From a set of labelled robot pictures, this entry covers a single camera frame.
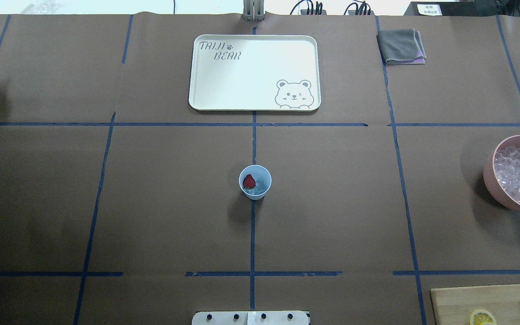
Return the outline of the red strawberry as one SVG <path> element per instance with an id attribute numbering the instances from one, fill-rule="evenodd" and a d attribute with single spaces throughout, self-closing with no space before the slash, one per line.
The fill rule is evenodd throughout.
<path id="1" fill-rule="evenodd" d="M 241 184 L 242 184 L 243 189 L 246 189 L 246 190 L 252 190 L 252 189 L 256 188 L 256 181 L 251 174 L 247 174 L 244 177 Z"/>

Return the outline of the clear ice cube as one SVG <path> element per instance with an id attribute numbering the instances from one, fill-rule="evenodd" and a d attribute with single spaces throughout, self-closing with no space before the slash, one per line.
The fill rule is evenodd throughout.
<path id="1" fill-rule="evenodd" d="M 261 181 L 261 180 L 255 181 L 255 187 L 254 187 L 255 195 L 260 195 L 262 193 L 265 193 L 268 190 L 268 188 L 269 188 L 269 184 L 266 185 L 266 182 Z"/>

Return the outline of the light blue cup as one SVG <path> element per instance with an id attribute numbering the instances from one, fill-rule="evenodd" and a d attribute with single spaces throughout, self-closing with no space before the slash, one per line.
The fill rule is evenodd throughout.
<path id="1" fill-rule="evenodd" d="M 254 189 L 252 189 L 252 190 L 243 189 L 241 183 L 242 183 L 244 177 L 247 174 L 251 174 L 254 177 L 255 180 L 264 181 L 264 182 L 266 182 L 266 185 L 269 184 L 269 188 L 267 189 L 267 191 L 265 193 L 260 194 L 260 195 L 255 195 L 255 190 Z M 253 201 L 257 201 L 257 200 L 260 200 L 260 199 L 264 198 L 264 196 L 268 193 L 269 189 L 271 188 L 271 185 L 272 185 L 272 175 L 262 165 L 256 165 L 256 164 L 255 165 L 249 165 L 246 168 L 244 168 L 243 171 L 240 173 L 239 179 L 238 179 L 238 185 L 240 186 L 240 189 L 243 191 L 244 195 L 247 198 L 249 198 L 249 199 L 251 199 Z"/>

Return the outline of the cream serving tray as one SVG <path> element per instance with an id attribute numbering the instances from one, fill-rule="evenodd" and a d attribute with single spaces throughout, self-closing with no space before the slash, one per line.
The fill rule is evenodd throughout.
<path id="1" fill-rule="evenodd" d="M 193 45 L 188 101 L 198 111 L 315 111 L 322 101 L 316 40 L 200 35 Z"/>

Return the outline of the grey folded cloth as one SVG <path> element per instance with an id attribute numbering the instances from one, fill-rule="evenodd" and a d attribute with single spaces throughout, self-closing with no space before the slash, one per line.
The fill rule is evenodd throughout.
<path id="1" fill-rule="evenodd" d="M 381 30 L 378 47 L 386 65 L 423 65 L 427 54 L 420 31 L 410 29 Z"/>

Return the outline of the wooden cutting board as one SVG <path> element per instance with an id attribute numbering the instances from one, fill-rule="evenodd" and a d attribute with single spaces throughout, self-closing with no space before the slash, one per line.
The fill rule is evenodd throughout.
<path id="1" fill-rule="evenodd" d="M 520 325 L 520 284 L 433 288 L 431 298 L 438 325 L 468 325 L 477 309 L 499 325 Z"/>

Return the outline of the lemon slices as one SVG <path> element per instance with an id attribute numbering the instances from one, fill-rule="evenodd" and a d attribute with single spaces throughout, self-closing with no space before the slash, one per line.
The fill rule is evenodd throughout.
<path id="1" fill-rule="evenodd" d="M 469 315 L 469 325 L 497 325 L 497 319 L 485 309 L 475 309 Z"/>

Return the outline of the pink bowl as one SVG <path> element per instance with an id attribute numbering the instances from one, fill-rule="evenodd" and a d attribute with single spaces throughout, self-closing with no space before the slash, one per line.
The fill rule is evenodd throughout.
<path id="1" fill-rule="evenodd" d="M 499 173 L 495 170 L 495 156 L 501 150 L 515 147 L 520 148 L 520 135 L 510 136 L 502 140 L 490 154 L 483 167 L 483 181 L 491 196 L 502 206 L 520 212 L 520 202 L 503 188 L 499 180 Z"/>

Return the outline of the aluminium frame post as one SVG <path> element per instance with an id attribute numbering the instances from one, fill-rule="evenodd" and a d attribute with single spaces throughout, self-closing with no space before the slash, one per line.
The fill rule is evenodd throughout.
<path id="1" fill-rule="evenodd" d="M 264 0 L 244 0 L 243 1 L 243 20 L 244 21 L 263 21 L 265 19 Z"/>

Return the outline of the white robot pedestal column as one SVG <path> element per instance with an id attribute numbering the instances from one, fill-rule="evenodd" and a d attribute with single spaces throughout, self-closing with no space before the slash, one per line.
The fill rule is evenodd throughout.
<path id="1" fill-rule="evenodd" d="M 192 325 L 310 325 L 310 313 L 292 311 L 197 312 Z"/>

